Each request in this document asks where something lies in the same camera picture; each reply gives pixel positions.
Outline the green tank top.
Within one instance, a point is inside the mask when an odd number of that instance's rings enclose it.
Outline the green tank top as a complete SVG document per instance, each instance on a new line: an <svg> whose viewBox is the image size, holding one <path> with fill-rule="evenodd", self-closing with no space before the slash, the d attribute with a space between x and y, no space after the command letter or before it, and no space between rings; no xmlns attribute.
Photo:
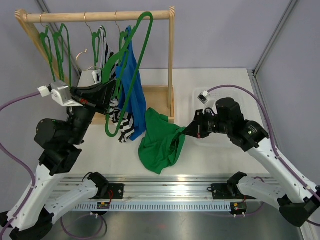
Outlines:
<svg viewBox="0 0 320 240"><path fill-rule="evenodd" d="M169 117L149 108L145 112L146 133L138 148L143 166L159 175L174 166L183 149L186 135L184 127L169 122Z"/></svg>

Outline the green hanger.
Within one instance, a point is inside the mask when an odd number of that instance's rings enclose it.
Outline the green hanger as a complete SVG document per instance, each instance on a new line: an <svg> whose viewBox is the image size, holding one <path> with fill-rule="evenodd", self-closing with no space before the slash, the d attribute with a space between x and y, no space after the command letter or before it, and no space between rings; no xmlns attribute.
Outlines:
<svg viewBox="0 0 320 240"><path fill-rule="evenodd" d="M118 62L119 62L119 59L123 56L124 54L124 51L126 50L126 48L128 47L129 43L132 43L132 39L136 33L136 31L138 30L138 27L140 25L140 23L142 22L142 20L146 17L149 17L149 25L148 25L148 30L146 32L146 36L145 36L145 39L144 39L144 43L143 43L143 46L142 46L142 49L141 49L141 53L140 53L140 56L139 56L139 59L136 60L137 61L137 67L136 67L136 70L134 72L134 78L136 78L137 76L137 73L140 73L139 72L139 69L140 69L140 66L141 66L141 63L142 63L142 60L143 60L143 57L144 57L144 54L145 54L145 50L146 50L146 47L147 47L147 44L148 44L148 41L149 41L149 37L150 37L150 34L151 34L151 30L152 30L152 26L153 26L153 15L151 14L151 12L149 11L146 11L146 12L143 12L137 22L136 22L136 25L134 26L134 28L131 28L131 26L128 26L126 28L126 30L128 31L128 37L126 38L125 40L125 45L123 47L123 49L121 51L119 51L118 53L114 54L107 62L107 64L103 67L103 74L102 74L102 80L101 82L102 83L108 83L110 82L111 80L115 79L116 81L116 88L114 90L114 93L112 94L112 99L114 97L116 97L116 91L118 89L118 84L117 84L117 77L116 77L116 68L118 67ZM124 103L124 107L123 109L121 110L121 117L124 116L124 113L125 113L125 110L126 110L126 107L128 105L128 101L129 101L129 97L126 98L125 100L125 103ZM106 115L106 124L105 124L105 133L107 134L108 137L115 137L118 132L119 132L119 127L116 126L114 123L111 122L111 120L109 120L109 117L108 117L109 113Z"/></svg>
<svg viewBox="0 0 320 240"><path fill-rule="evenodd" d="M64 43L63 31L66 32L67 44ZM68 85L71 87L72 86L72 57L71 57L70 35L69 35L69 30L67 26L64 23L62 23L60 25L59 30L54 32L52 37L53 37L53 42L55 47L59 79L64 83L68 83ZM64 47L67 47L66 56L67 56L67 62L68 62L68 75L69 75L68 80L65 77L64 67L63 67L64 61L65 61Z"/></svg>
<svg viewBox="0 0 320 240"><path fill-rule="evenodd" d="M126 39L128 37L128 31L127 30L121 31L120 26L118 25L118 22L117 22L117 11L114 13L114 18L115 18L115 24L117 25L118 31L119 31L118 45L119 45L119 51L121 51L124 48L124 45L126 43ZM128 58L129 58L129 51L128 51L128 48L126 47L125 51L123 52L123 56L119 59L118 65L117 65L121 70L120 75L117 78L117 84L118 84L117 91L116 91L117 100L119 100L122 95L122 89L123 89L122 78L127 66Z"/></svg>
<svg viewBox="0 0 320 240"><path fill-rule="evenodd" d="M48 60L48 64L51 70L51 74L52 74L52 78L53 81L56 82L56 75L55 75L55 71L54 71L54 66L53 66L53 62L54 62L54 56L53 56L53 50L52 50L52 44L51 44L51 40L49 37L49 33L51 33L51 38L53 40L53 45L56 51L56 61L57 61L57 68L58 68L58 76L59 76L59 80L61 81L65 81L65 75L64 75L64 70L62 67L62 61L64 60L63 57L61 57L61 54L58 53L59 50L59 44L58 44L58 39L57 39L57 35L54 31L52 31L50 29L50 27L48 25L44 26L45 31L41 32L39 34L40 37L40 41L42 43L44 52L45 52L45 56L47 57Z"/></svg>
<svg viewBox="0 0 320 240"><path fill-rule="evenodd" d="M98 60L99 60L99 54L100 54L101 41L103 39L103 34L106 34L107 32L103 25L101 25L97 31L92 31L91 27L87 23L86 12L84 12L83 18L84 18L84 23L89 28L89 31L91 33L91 43L92 43L93 61L94 61L94 65L92 68L94 70L97 70L101 68L97 66Z"/></svg>

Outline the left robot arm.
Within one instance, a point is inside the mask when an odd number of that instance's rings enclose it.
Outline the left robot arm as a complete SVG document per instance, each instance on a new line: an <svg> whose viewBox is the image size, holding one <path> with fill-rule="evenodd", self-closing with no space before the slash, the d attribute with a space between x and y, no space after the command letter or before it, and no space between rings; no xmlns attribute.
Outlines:
<svg viewBox="0 0 320 240"><path fill-rule="evenodd" d="M75 189L49 201L55 187L81 154L79 145L84 142L95 114L107 114L115 89L115 80L88 87L72 87L58 80L38 88L39 95L51 96L66 107L68 117L65 121L45 118L36 127L34 141L43 149L36 171L18 203L0 215L2 228L12 229L11 239L43 239L75 206L92 198L103 199L108 194L109 181L93 172Z"/></svg>

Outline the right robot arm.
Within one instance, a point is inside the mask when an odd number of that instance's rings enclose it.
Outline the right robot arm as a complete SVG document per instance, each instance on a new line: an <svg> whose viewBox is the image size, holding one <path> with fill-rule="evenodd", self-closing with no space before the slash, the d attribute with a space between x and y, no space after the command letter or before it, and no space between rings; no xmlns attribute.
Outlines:
<svg viewBox="0 0 320 240"><path fill-rule="evenodd" d="M197 139L210 134L227 135L232 144L255 158L279 184L271 186L237 172L226 183L228 195L262 201L279 210L291 225L301 227L320 207L320 187L280 155L267 131L259 123L245 119L233 98L219 99L215 106L216 114L211 114L210 109L197 110L183 134Z"/></svg>

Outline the black white striped tank top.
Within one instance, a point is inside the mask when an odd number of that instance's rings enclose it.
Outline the black white striped tank top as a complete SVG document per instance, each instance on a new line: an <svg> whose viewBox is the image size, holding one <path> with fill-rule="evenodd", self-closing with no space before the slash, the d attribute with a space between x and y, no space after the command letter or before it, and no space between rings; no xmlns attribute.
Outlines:
<svg viewBox="0 0 320 240"><path fill-rule="evenodd" d="M92 77L94 82L100 83L102 81L103 76L103 67L107 64L108 60L114 55L114 51L109 47L107 42L107 33L103 34L103 39L100 43L100 53L98 65L100 69L94 70L92 72ZM135 133L134 129L134 118L132 114L125 112L123 117L121 117L122 110L119 108L119 100L117 100L116 96L112 99L110 103L109 110L109 120L119 127L120 137L118 141L120 143L125 143L129 140L129 138Z"/></svg>

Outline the white plastic basket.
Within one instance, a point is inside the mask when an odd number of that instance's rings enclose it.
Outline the white plastic basket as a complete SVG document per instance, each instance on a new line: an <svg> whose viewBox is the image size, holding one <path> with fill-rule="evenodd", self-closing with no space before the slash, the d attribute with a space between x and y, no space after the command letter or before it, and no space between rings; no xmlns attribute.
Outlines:
<svg viewBox="0 0 320 240"><path fill-rule="evenodd" d="M220 88L209 93L208 102L203 104L198 96L206 91L207 87L197 87L192 91L191 94L191 110L190 110L190 119L192 120L195 116L196 110L205 110L211 108L215 114L218 113L216 108L216 102L223 98L233 98L239 105L245 103L245 99L242 94L240 94L237 89L233 88ZM203 139L193 138L192 141L200 147L208 148L232 148L233 144L230 139L225 134L215 134L212 133L208 137Z"/></svg>

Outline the wooden clothes rack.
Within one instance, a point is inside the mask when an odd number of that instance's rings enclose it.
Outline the wooden clothes rack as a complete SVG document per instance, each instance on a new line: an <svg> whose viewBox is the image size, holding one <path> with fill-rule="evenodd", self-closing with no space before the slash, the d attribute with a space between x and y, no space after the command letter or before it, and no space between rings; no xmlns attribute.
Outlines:
<svg viewBox="0 0 320 240"><path fill-rule="evenodd" d="M40 23L89 23L89 22L123 22L137 21L142 11L115 11L115 12L78 12L78 13L28 13L24 9L15 10L15 18L32 40L33 44L49 63L45 51L46 44L42 44L40 33L35 24ZM173 62L175 41L175 7L168 10L154 10L150 12L155 21L168 20L168 34L151 34L151 48L147 48L147 62L159 63L168 51L168 84L143 85L148 107L154 108L158 113L168 116L170 123L175 122L175 97L173 86Z"/></svg>

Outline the aluminium mounting rail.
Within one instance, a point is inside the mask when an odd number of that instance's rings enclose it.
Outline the aluminium mounting rail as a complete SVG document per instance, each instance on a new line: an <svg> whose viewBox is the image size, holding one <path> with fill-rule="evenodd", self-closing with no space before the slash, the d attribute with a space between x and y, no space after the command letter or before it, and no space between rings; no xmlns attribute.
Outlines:
<svg viewBox="0 0 320 240"><path fill-rule="evenodd" d="M207 190L213 183L225 183L229 174L123 175L104 174L111 184L123 184L123 200L134 201L211 201Z"/></svg>

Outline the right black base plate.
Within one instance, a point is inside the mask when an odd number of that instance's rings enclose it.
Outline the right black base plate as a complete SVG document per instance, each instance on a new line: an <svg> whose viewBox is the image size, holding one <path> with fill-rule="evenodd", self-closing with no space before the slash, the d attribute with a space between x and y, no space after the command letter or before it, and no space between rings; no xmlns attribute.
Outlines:
<svg viewBox="0 0 320 240"><path fill-rule="evenodd" d="M254 197L244 196L241 193L231 193L226 183L213 183L207 187L214 200L255 200Z"/></svg>

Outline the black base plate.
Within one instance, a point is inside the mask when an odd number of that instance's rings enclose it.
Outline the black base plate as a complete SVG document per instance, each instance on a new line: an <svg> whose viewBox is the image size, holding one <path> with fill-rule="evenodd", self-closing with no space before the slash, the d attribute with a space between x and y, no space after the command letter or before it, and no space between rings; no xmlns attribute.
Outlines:
<svg viewBox="0 0 320 240"><path fill-rule="evenodd" d="M254 197L244 196L241 193L231 193L226 183L213 183L207 187L214 200L255 200Z"/></svg>
<svg viewBox="0 0 320 240"><path fill-rule="evenodd" d="M92 197L91 200L109 200L110 197L112 197L112 200L122 200L124 189L125 185L123 183L110 183L104 196L95 196Z"/></svg>

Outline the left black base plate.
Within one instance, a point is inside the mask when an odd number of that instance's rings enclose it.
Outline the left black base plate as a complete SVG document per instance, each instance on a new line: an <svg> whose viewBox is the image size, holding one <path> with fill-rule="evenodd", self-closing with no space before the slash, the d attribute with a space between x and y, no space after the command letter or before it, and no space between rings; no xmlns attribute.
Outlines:
<svg viewBox="0 0 320 240"><path fill-rule="evenodd" d="M95 196L92 197L91 200L109 200L110 197L112 197L112 200L122 200L124 189L125 185L123 183L110 183L104 196Z"/></svg>

